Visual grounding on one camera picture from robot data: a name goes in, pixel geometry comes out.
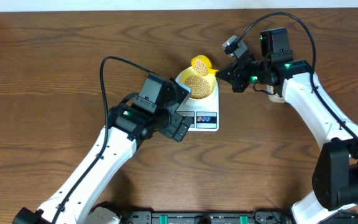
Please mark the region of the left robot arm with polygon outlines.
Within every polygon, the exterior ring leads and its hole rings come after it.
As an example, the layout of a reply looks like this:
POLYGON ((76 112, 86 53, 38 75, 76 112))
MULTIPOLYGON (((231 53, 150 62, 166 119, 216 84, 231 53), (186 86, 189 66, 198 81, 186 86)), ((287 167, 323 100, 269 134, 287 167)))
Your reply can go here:
POLYGON ((90 211, 112 177, 138 150, 160 132, 180 142, 191 118, 157 105, 138 93, 127 95, 109 110, 94 146, 68 180, 36 211, 22 208, 13 223, 96 223, 90 211))

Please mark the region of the yellow measuring scoop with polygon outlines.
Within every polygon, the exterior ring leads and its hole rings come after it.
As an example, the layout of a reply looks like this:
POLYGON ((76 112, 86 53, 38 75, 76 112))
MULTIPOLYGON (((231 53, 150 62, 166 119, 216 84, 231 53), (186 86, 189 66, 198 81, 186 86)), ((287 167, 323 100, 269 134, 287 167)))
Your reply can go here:
POLYGON ((191 60, 191 66, 192 66, 192 68, 193 68, 194 61, 195 61, 196 59, 200 59, 200 60, 202 60, 202 61, 206 64, 206 66, 208 67, 208 74, 213 74, 213 75, 215 75, 215 73, 217 72, 217 70, 215 70, 215 69, 212 68, 212 63, 211 63, 210 59, 209 59, 207 56, 205 56, 205 55, 197 55, 196 57, 194 57, 194 58, 191 60))

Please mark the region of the pale yellow plastic bowl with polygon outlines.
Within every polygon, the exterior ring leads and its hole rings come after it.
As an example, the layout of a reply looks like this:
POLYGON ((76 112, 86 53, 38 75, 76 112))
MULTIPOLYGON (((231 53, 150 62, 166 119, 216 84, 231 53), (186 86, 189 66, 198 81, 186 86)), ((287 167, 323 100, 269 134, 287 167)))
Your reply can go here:
MULTIPOLYGON (((198 75, 192 67, 188 67, 186 68, 184 71, 181 72, 181 74, 178 77, 178 82, 183 83, 188 77, 192 76, 192 75, 198 75)), ((210 84, 211 84, 211 94, 209 96, 211 96, 216 88, 216 78, 215 75, 213 74, 208 74, 206 76, 201 76, 206 78, 210 84)))

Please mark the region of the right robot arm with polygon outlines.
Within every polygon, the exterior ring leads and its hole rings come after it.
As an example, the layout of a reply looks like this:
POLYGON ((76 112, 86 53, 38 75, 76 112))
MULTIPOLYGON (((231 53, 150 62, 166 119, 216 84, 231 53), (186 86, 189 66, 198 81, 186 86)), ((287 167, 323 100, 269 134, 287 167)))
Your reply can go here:
POLYGON ((232 90, 264 84, 271 98, 288 103, 301 116, 321 149, 312 176, 312 191, 291 206, 293 223, 321 223, 349 214, 358 205, 358 125, 322 88, 306 60, 294 60, 285 28, 260 32, 263 60, 232 36, 222 47, 235 60, 216 72, 232 90))

